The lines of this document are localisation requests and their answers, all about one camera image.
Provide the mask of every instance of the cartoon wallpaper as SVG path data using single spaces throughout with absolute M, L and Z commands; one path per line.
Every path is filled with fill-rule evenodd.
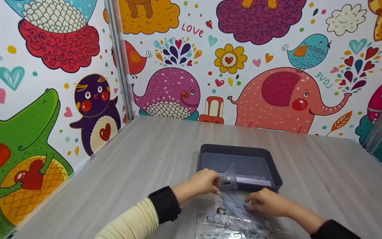
M 126 123 L 103 10 L 0 1 L 0 239 Z
M 363 142 L 381 113 L 382 0 L 117 2 L 137 115 Z

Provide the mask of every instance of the blue bird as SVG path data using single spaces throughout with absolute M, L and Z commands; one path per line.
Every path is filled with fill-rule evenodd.
M 319 65 L 328 54 L 331 42 L 323 34 L 313 34 L 304 39 L 294 50 L 288 45 L 282 47 L 288 52 L 290 63 L 300 71 Z

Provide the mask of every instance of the cream sleeve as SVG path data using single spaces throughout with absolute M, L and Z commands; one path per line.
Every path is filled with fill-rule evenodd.
M 145 198 L 111 221 L 95 239 L 144 239 L 158 226 L 156 209 L 151 200 Z

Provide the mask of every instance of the gray tabletop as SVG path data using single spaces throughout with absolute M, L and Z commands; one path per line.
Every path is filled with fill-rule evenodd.
M 22 223 L 14 239 L 87 239 L 149 193 L 188 179 L 204 143 L 269 150 L 284 182 L 279 193 L 335 219 L 362 238 L 382 239 L 382 166 L 350 139 L 139 116 Z M 185 205 L 152 238 L 195 238 Z M 279 219 L 292 238 L 308 238 Z

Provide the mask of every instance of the colorful dot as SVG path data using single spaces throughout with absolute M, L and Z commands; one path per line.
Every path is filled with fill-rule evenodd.
M 9 46 L 7 47 L 7 50 L 8 50 L 8 52 L 11 53 L 11 54 L 15 54 L 15 53 L 17 52 L 17 49 L 16 49 L 15 47 L 13 47 L 12 45 L 9 45 Z

